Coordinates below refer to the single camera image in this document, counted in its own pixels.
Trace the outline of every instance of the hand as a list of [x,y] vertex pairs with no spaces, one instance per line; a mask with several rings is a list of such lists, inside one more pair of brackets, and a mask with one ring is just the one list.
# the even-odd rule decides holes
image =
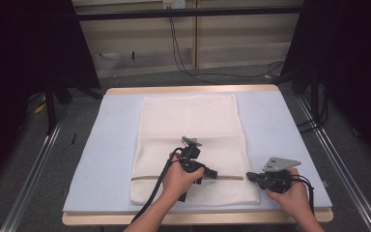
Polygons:
[[[291,175],[299,175],[296,168],[290,168],[288,171]],[[284,193],[277,193],[267,189],[267,196],[276,201],[293,218],[298,218],[305,212],[311,212],[306,186],[301,182],[293,181],[291,187]]]
[[187,173],[183,170],[178,159],[181,155],[177,154],[173,157],[173,163],[168,168],[167,173],[162,181],[163,191],[161,196],[177,201],[179,197],[188,191],[192,183],[203,177],[204,167],[192,173]]

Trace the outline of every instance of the white towel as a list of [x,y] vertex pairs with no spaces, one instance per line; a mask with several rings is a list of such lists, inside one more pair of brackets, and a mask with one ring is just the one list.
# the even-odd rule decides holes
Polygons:
[[198,138],[203,146],[197,161],[218,172],[219,177],[243,180],[209,180],[192,185],[185,202],[196,205],[231,205],[259,202],[256,185],[245,173],[251,170],[245,135],[235,96],[156,97],[144,100],[132,168],[130,197],[144,204],[169,153],[184,147],[181,137]]

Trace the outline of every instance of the black cable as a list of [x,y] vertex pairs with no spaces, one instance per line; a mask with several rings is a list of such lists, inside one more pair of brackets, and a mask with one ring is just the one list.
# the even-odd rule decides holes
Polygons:
[[313,130],[318,129],[321,126],[323,126],[327,122],[327,120],[328,120],[328,113],[329,113],[329,110],[328,110],[328,91],[325,88],[324,89],[324,100],[322,102],[321,112],[319,113],[320,122],[317,122],[317,121],[315,121],[312,118],[312,119],[307,120],[307,121],[305,121],[303,123],[297,124],[297,127],[298,128],[299,127],[302,127],[302,126],[305,126],[305,125],[307,125],[309,123],[312,123],[312,124],[315,123],[315,124],[317,124],[316,126],[312,126],[309,129],[301,130],[300,133],[305,133],[305,132],[313,131]]
[[[285,61],[277,61],[277,62],[272,62],[268,65],[268,71],[267,72],[264,72],[264,73],[260,73],[260,74],[255,74],[255,75],[239,75],[239,74],[230,74],[230,73],[216,73],[216,72],[204,72],[204,73],[191,73],[189,72],[185,65],[184,65],[184,62],[183,62],[183,59],[182,59],[182,56],[180,54],[180,49],[179,49],[179,44],[177,43],[177,36],[176,36],[176,29],[174,27],[174,21],[173,21],[173,18],[172,17],[169,17],[169,20],[170,20],[170,27],[171,27],[171,36],[172,36],[172,42],[173,42],[173,52],[174,52],[174,60],[176,62],[176,66],[177,68],[182,72],[182,73],[185,73],[187,75],[189,75],[190,77],[196,79],[196,80],[200,80],[200,81],[204,81],[204,82],[207,82],[207,83],[210,83],[210,84],[214,84],[214,85],[217,85],[217,83],[214,83],[214,82],[211,82],[211,81],[208,81],[208,80],[204,80],[204,79],[200,79],[200,78],[197,78],[195,76],[198,76],[198,75],[223,75],[223,76],[235,76],[235,77],[243,77],[243,78],[253,78],[253,77],[260,77],[260,76],[263,76],[263,75],[266,75],[266,74],[269,74],[269,73],[272,73],[272,71],[276,70],[277,68],[279,68],[282,64],[285,63]],[[180,68],[180,65],[178,64],[178,61],[177,61],[177,56],[176,56],[176,49],[177,49],[177,53],[179,55],[179,58],[180,58],[180,62],[182,64],[182,67],[183,69]],[[279,63],[277,66],[275,66],[274,68],[271,69],[271,65],[273,64],[277,64]]]
[[313,215],[315,215],[315,210],[314,210],[314,193],[313,193],[313,187],[311,186],[311,183],[308,181],[308,179],[304,178],[303,179],[292,179],[292,181],[295,182],[302,182],[308,187],[308,195],[309,195],[309,207],[311,208],[311,212]]
[[[182,72],[182,73],[184,73],[184,74],[186,74],[186,75],[188,75],[188,76],[190,76],[193,79],[196,79],[196,80],[199,80],[199,81],[203,81],[203,82],[207,82],[207,83],[213,84],[213,85],[218,85],[217,83],[211,82],[209,80],[204,80],[204,79],[197,78],[193,74],[191,74],[191,73],[188,72],[188,70],[186,69],[186,67],[184,65],[182,55],[180,54],[180,49],[179,49],[179,44],[177,43],[176,29],[174,27],[173,18],[172,17],[169,17],[169,20],[170,20],[170,27],[171,27],[171,39],[172,39],[172,43],[173,43],[174,61],[176,62],[176,66],[179,69],[179,71]],[[177,53],[179,55],[181,64],[183,66],[183,70],[180,68],[179,63],[177,62],[176,47],[177,47]]]
[[165,176],[165,174],[167,173],[168,171],[168,168],[171,166],[171,164],[173,163],[172,159],[173,157],[176,155],[176,152],[177,151],[182,151],[183,148],[176,148],[174,149],[174,151],[171,153],[170,155],[170,158],[167,160],[167,163],[164,165],[162,171],[161,171],[161,174],[159,175],[158,179],[157,179],[157,182],[156,182],[156,185],[155,185],[155,188],[153,189],[153,192],[152,194],[150,195],[149,197],[149,200],[147,200],[146,204],[143,206],[143,208],[141,208],[141,210],[137,213],[137,215],[132,219],[131,223],[132,224],[135,220],[137,220],[141,215],[143,215],[144,212],[146,212],[147,208],[149,208],[149,206],[152,204],[153,200],[155,199],[155,196],[158,192],[158,188],[159,186],[161,185],[162,183],[162,180]]

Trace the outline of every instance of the floor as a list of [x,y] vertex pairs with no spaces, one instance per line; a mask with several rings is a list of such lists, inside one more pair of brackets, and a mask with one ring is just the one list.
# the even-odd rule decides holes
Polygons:
[[[268,66],[249,66],[212,69],[207,72],[249,74],[267,72]],[[104,78],[100,81],[100,92],[111,87],[130,86],[166,86],[166,85],[204,85],[207,81],[215,84],[259,84],[269,83],[263,76],[254,78],[232,77],[212,74],[198,76],[205,82],[192,78],[181,72],[161,72]],[[291,91],[291,83],[279,86],[281,93],[293,115],[296,123],[307,120],[298,96]],[[58,117],[64,115],[63,121],[57,130],[56,140],[47,150],[47,157],[43,160],[42,170],[37,174],[37,182],[30,189],[31,195],[25,200],[25,208],[15,211],[17,220],[11,225],[8,218],[11,216],[13,205],[24,188],[25,181],[31,173],[38,154],[42,152],[46,136],[47,119],[45,109],[40,113],[29,113],[25,118],[23,128],[17,135],[13,150],[0,167],[0,229],[1,231],[99,231],[98,227],[70,227],[62,223],[62,208],[68,194],[71,178],[76,168],[84,145],[96,120],[101,101],[89,98],[75,90],[71,90],[73,101],[69,105],[57,104]],[[345,163],[345,172],[349,171],[355,182],[357,191],[360,190],[364,206],[371,207],[371,150],[363,139],[356,137],[353,127],[348,122],[334,102],[329,102],[329,117],[323,126],[328,134],[335,151],[340,154],[340,160]],[[371,231],[371,225],[361,216],[360,204],[356,204],[350,193],[349,179],[344,180],[341,172],[332,164],[334,160],[327,155],[327,149],[321,145],[318,134],[311,130],[301,134],[303,141],[313,159],[323,181],[327,183],[327,192],[333,203],[333,221],[324,224],[327,231]],[[122,231],[124,227],[108,226],[105,231]],[[239,226],[209,226],[205,231],[241,231]],[[190,226],[163,226],[160,231],[191,231]]]

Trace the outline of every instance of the wooden table edge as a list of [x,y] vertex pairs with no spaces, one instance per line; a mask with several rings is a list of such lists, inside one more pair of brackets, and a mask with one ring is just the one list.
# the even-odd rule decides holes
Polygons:
[[[73,214],[63,213],[66,225],[128,225],[134,214]],[[321,222],[333,220],[331,208],[315,210],[315,218]],[[283,211],[222,212],[222,213],[177,213],[168,214],[161,225],[198,225],[198,224],[275,224],[296,223]]]
[[243,92],[243,91],[279,91],[279,89],[277,86],[271,84],[136,87],[136,88],[111,88],[107,90],[105,95],[215,93],[215,92]]

